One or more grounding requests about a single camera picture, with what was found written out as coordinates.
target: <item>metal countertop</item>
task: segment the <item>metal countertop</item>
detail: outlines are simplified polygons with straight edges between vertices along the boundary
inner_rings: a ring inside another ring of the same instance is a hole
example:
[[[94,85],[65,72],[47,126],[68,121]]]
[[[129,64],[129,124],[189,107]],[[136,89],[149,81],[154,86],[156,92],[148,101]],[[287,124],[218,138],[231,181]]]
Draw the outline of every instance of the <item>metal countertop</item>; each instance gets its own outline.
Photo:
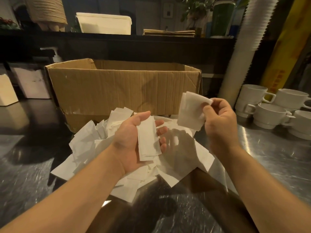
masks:
[[[64,181],[50,171],[71,153],[72,133],[51,100],[0,107],[0,227]],[[243,148],[301,200],[311,204],[311,143],[285,128],[261,129],[238,118]],[[208,147],[203,130],[196,140]],[[160,177],[132,204],[109,197],[87,232],[258,232],[216,159],[209,175],[195,169],[170,188]]]

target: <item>cup handle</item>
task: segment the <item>cup handle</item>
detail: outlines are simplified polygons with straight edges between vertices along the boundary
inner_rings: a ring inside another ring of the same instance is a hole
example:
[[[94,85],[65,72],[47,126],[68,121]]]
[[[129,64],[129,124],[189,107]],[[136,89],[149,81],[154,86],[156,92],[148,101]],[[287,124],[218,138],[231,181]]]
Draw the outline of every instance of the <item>cup handle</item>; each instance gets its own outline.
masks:
[[[254,114],[255,110],[256,110],[256,106],[255,105],[247,104],[245,106],[244,113]]]
[[[283,126],[292,126],[293,120],[295,119],[295,116],[292,116],[290,112],[286,114],[286,116],[283,119],[283,122],[281,123]]]
[[[272,99],[270,101],[266,100],[265,99],[265,95],[271,95],[272,96]],[[274,99],[276,97],[276,94],[273,94],[273,93],[270,93],[270,92],[265,92],[265,95],[263,96],[262,98],[262,101],[266,102],[266,103],[269,103],[271,104],[272,102],[274,102]]]
[[[305,100],[305,102],[306,102],[306,101],[311,101],[311,98],[308,97],[308,98]],[[311,107],[310,107],[310,106],[306,106],[305,103],[303,104],[303,107],[308,108],[308,109],[311,109]]]

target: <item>square white container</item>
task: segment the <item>square white container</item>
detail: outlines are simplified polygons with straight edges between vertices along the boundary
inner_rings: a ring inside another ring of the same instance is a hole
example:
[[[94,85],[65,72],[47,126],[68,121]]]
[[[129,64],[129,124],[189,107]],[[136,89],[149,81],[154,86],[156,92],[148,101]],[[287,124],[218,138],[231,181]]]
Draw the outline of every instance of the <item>square white container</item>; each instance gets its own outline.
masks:
[[[76,13],[83,33],[131,34],[132,20],[124,15]]]

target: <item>green container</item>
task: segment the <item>green container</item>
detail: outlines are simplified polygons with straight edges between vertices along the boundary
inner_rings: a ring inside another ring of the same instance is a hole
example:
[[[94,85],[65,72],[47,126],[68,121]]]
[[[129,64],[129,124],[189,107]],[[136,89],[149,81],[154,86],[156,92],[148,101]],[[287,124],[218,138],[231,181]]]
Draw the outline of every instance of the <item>green container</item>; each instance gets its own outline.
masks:
[[[211,37],[226,35],[234,9],[235,2],[232,0],[217,0],[213,3]]]

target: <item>hand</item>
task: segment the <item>hand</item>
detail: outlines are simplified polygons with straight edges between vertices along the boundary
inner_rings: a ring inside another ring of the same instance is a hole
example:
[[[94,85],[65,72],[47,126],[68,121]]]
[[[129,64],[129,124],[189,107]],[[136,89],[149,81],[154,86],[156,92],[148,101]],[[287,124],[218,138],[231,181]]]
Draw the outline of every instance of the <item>hand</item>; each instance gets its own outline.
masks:
[[[205,131],[210,140],[211,152],[216,156],[226,155],[231,149],[240,147],[236,115],[226,100],[212,100],[212,105],[202,104]]]
[[[150,116],[150,111],[137,113],[134,116],[125,120],[115,133],[114,140],[110,148],[113,149],[113,154],[121,162],[123,167],[123,175],[127,172],[132,172],[141,167],[144,162],[139,161],[138,153],[138,132],[137,127],[140,123]],[[155,126],[158,127],[164,124],[163,120],[156,120]],[[167,127],[157,129],[158,136],[167,132]],[[159,139],[162,153],[166,150],[166,139]]]

